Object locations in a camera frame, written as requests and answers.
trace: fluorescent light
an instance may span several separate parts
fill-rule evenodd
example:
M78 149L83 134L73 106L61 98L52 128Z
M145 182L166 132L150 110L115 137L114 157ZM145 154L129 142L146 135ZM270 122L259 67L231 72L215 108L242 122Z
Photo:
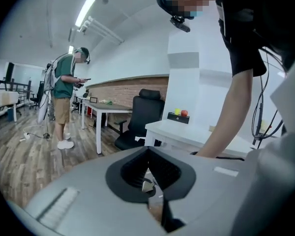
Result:
M279 75L279 76L281 76L283 78L285 78L285 76L286 76L286 74L284 72L278 72L277 75Z
M73 52L74 47L72 45L69 46L69 52L68 53L72 53Z
M90 7L92 6L92 4L95 2L95 0L86 0L81 11L80 14L77 18L77 21L75 22L75 25L77 27L81 27L81 24L87 14L87 12L89 11Z

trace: green t-shirt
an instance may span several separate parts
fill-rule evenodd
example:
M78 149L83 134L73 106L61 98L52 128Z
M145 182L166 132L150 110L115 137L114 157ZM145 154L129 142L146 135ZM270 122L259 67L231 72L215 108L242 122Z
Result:
M72 54L63 56L57 64L55 76L58 78L61 75L72 75L75 69L75 59ZM55 98L71 98L73 93L73 83L63 82L59 79L54 88Z

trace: khaki shorts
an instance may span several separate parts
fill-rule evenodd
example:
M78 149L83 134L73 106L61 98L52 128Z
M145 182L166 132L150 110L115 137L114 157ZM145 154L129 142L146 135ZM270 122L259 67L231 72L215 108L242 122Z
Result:
M59 124L66 124L70 119L70 98L54 98L55 118Z

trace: black office chair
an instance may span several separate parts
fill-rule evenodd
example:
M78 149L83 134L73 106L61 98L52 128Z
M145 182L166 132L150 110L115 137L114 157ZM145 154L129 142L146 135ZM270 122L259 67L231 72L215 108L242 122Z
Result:
M35 102L35 104L31 105L29 109L35 107L35 110L36 110L36 107L39 107L40 100L43 97L43 94L44 94L44 83L40 83L38 92L36 93L36 97L34 97L35 93L32 93L33 97L30 98L31 101Z
M159 121L162 117L165 102L160 99L159 91L142 89L139 96L133 98L132 116L127 131L123 132L126 120L115 122L120 125L120 136L115 141L115 146L121 150L144 146L144 139L135 141L135 137L147 135L146 124Z
M88 96L88 94L89 94L89 90L87 89L85 91L85 93L83 94L83 98L86 98ZM72 102L72 104L75 106L75 108L72 109L71 112L76 111L76 110L79 110L79 108L81 107L81 102L79 101L78 97L75 96L75 98L76 98L76 101L73 101Z

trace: person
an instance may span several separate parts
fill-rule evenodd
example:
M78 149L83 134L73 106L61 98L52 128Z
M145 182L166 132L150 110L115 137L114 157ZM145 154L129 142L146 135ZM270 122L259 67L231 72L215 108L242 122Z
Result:
M196 16L210 0L164 0L178 15ZM251 104L252 79L266 73L259 49L281 56L285 70L295 60L295 0L215 0L230 53L232 83L215 130L196 154L218 156L243 125Z
M68 141L70 134L64 134L64 126L70 118L70 98L73 93L73 87L80 87L86 79L74 78L74 69L76 63L85 63L89 57L87 48L81 47L75 50L74 54L66 54L57 63L55 70L56 82L53 89L53 101L55 108L55 133L58 139L57 147L59 149L72 148L74 143Z

